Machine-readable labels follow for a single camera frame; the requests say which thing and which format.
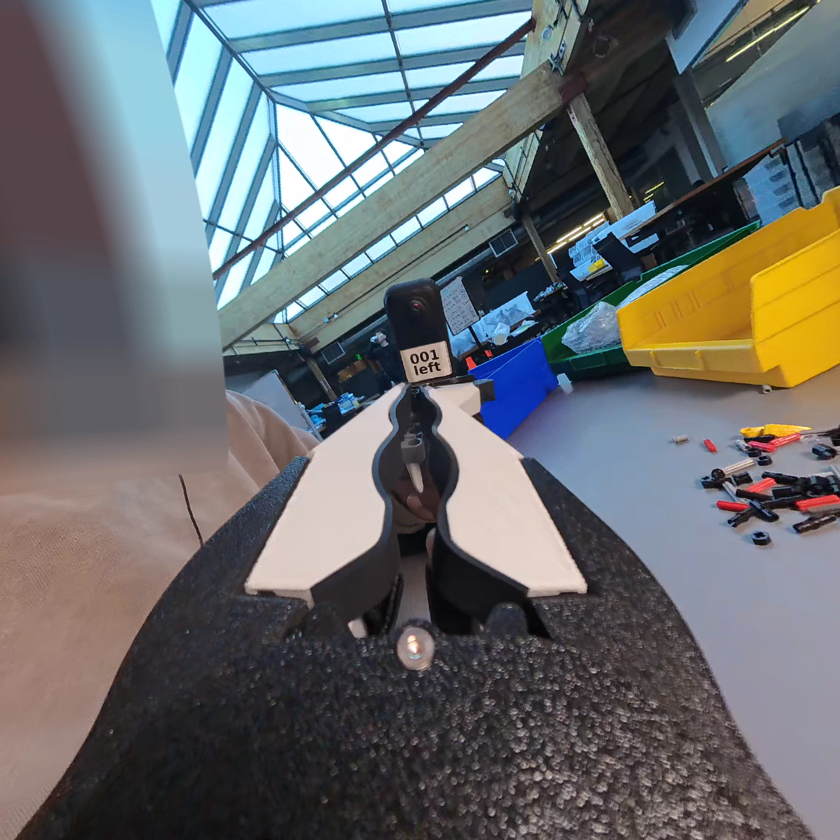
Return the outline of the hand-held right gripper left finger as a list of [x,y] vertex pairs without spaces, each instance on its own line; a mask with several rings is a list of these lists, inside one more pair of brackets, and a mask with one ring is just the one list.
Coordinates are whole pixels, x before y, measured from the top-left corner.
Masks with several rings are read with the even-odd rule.
[[332,606],[355,636],[387,629],[400,565],[404,397],[404,385],[393,387],[310,453],[248,574],[247,595]]

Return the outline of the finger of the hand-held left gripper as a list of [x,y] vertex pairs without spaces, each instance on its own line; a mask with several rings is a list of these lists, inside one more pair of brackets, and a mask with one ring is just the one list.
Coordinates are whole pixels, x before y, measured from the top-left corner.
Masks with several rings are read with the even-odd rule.
[[447,404],[457,407],[470,417],[480,415],[481,392],[478,385],[431,386],[429,396],[440,406]]

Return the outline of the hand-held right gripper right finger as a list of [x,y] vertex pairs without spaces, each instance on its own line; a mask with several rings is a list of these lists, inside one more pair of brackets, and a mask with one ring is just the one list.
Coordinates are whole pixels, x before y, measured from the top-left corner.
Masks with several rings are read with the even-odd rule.
[[486,624],[513,605],[540,627],[534,603],[586,595],[574,560],[521,454],[473,416],[438,405],[424,387],[418,401],[427,457],[423,472],[439,493],[430,590],[444,627]]

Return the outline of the grey desk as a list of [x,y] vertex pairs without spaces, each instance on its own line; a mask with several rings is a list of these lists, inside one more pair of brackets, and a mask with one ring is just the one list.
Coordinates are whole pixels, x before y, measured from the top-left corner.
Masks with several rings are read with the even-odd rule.
[[515,761],[509,835],[516,799],[532,838],[838,838],[838,530],[760,547],[696,485],[742,427],[831,427],[837,401],[838,373],[769,395],[623,374],[512,434],[596,594],[543,611],[559,753],[541,781]]

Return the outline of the person's left hand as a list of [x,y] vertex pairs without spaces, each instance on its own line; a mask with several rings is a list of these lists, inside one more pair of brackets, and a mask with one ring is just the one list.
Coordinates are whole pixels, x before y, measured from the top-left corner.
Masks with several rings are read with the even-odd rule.
[[423,490],[417,490],[408,472],[403,471],[391,490],[393,519],[400,532],[415,532],[437,520],[438,489],[425,472],[422,483]]

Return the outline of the white flip chart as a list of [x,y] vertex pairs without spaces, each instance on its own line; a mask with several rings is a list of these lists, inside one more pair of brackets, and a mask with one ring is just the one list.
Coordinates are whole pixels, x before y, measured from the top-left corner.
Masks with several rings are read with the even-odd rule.
[[480,320],[462,276],[457,276],[441,286],[440,297],[448,330],[453,337],[473,327]]

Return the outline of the blue plastic bin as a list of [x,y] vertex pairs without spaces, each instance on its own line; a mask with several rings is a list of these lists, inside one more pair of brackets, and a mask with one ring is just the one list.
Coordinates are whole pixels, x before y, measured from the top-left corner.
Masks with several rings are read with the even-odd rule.
[[512,433],[559,388],[540,339],[532,339],[475,367],[477,380],[490,380],[495,400],[481,408],[484,425],[497,436]]

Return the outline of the green plastic bin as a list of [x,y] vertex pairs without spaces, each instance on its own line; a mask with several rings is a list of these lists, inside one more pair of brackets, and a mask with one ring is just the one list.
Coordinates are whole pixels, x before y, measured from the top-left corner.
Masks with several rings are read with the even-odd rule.
[[630,371],[632,365],[624,353],[616,323],[610,326],[607,333],[607,336],[612,339],[610,343],[599,348],[590,347],[585,352],[574,352],[565,342],[566,334],[569,331],[583,333],[583,324],[592,320],[593,313],[603,318],[610,310],[617,310],[627,303],[634,302],[668,280],[757,232],[761,225],[760,221],[747,224],[672,259],[662,266],[649,269],[640,277],[628,281],[601,301],[592,304],[570,320],[545,333],[541,342],[551,370],[557,375],[567,376],[572,382],[593,380]]

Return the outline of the clear plastic bags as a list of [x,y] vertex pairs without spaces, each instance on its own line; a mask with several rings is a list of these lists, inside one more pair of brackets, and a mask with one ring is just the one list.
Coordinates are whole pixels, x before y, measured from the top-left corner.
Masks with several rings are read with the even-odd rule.
[[618,325],[618,310],[637,301],[688,267],[689,261],[682,259],[672,267],[656,271],[647,280],[638,278],[627,282],[617,290],[619,298],[616,302],[604,298],[592,305],[582,317],[572,321],[560,339],[561,347],[572,354],[620,347],[622,337]]

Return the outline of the stack of white boxes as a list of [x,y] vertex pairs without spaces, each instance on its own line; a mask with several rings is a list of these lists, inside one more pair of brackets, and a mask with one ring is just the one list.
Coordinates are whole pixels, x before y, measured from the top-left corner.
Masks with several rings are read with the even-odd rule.
[[569,257],[573,261],[573,268],[570,270],[572,276],[578,280],[583,280],[612,267],[595,249],[595,244],[601,242],[608,235],[614,235],[636,255],[653,247],[658,242],[656,234],[641,238],[630,244],[627,237],[630,232],[651,219],[656,213],[655,201],[650,200],[617,222],[603,224],[580,238],[568,251]]

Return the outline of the yellow plastic bin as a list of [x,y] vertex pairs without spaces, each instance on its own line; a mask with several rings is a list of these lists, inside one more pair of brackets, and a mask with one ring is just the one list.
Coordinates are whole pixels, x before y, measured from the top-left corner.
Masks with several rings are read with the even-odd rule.
[[631,365],[790,388],[839,363],[839,189],[617,311]]

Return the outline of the wooden pillar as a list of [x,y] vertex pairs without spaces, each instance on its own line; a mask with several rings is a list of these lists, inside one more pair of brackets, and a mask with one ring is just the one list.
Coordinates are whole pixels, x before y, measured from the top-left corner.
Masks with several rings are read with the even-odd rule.
[[567,111],[585,154],[616,219],[631,214],[634,201],[609,151],[584,93],[570,100]]

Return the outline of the person's beige sweatshirt torso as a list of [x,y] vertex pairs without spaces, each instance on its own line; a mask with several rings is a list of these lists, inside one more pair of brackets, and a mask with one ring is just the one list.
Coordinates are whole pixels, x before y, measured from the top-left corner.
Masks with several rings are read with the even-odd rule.
[[21,832],[75,758],[185,563],[317,446],[264,404],[226,396],[220,471],[2,498],[2,838]]

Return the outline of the pile of small toy bricks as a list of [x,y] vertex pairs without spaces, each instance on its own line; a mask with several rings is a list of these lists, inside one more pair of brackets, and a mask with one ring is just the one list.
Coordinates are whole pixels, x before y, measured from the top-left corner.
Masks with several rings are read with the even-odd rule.
[[838,530],[839,428],[765,423],[743,427],[731,443],[736,460],[713,466],[696,485],[717,494],[730,529],[749,529],[760,547],[788,522],[798,536]]

